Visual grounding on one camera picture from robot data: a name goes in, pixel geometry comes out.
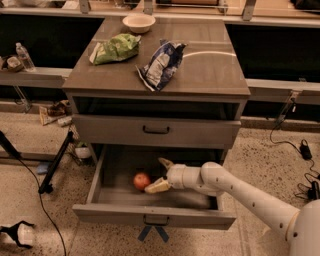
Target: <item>open drawer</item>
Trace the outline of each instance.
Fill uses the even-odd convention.
[[[215,150],[104,145],[87,202],[74,205],[74,212],[86,222],[206,229],[232,225],[235,216],[223,212],[219,196],[193,190],[138,191],[132,183],[137,172],[147,172],[152,181],[166,174],[158,157],[193,166],[219,161]]]

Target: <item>red apple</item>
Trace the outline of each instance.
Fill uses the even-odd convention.
[[[151,184],[150,177],[145,172],[137,173],[133,178],[133,185],[136,189],[144,191],[145,187]]]

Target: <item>gray cabinet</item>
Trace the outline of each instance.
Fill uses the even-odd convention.
[[[97,41],[128,32],[120,17],[106,18],[63,85],[80,138],[96,160],[87,202],[74,205],[75,213],[83,221],[228,228],[235,217],[223,211],[219,196],[188,190],[147,195],[132,184],[141,170],[152,179],[165,175],[160,156],[201,166],[222,163],[232,147],[250,93],[223,22],[158,18],[142,35],[138,56],[89,63]],[[135,66],[146,65],[163,38],[188,46],[169,84],[151,92]]]

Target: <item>terrazzo floor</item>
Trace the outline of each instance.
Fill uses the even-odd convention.
[[[270,122],[243,120],[233,148],[228,152],[224,167],[240,179],[279,199],[301,208],[306,202],[297,198],[298,183],[308,185],[304,173],[311,163],[305,161],[289,144],[270,141]],[[68,128],[57,123],[41,126],[37,114],[0,112],[0,130],[21,152],[55,154]],[[320,172],[320,129],[318,124],[284,123],[275,130],[274,141],[290,141],[299,146],[308,141],[314,169]],[[38,163],[26,163],[36,174]],[[220,256],[284,256],[289,246],[274,231],[244,208],[231,196],[223,195],[224,210],[237,219],[227,231],[165,228],[169,236],[164,242],[155,229],[146,239],[137,239],[143,227],[80,222],[74,214],[74,204],[85,203],[94,174],[93,166],[78,166],[64,155],[53,177],[54,191],[42,196],[43,205],[58,226],[67,255],[220,255]],[[34,228],[22,227],[21,240],[33,245],[18,248],[5,234],[0,234],[0,255],[64,255],[61,239],[41,209],[34,177],[19,162],[0,159],[0,225],[11,226],[20,220],[34,223]]]

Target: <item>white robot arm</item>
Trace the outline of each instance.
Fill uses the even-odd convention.
[[[320,200],[301,210],[236,178],[221,165],[208,162],[202,167],[159,161],[167,168],[167,179],[160,178],[145,188],[146,193],[158,193],[170,188],[192,188],[215,196],[227,192],[278,232],[290,245],[290,256],[320,255]]]

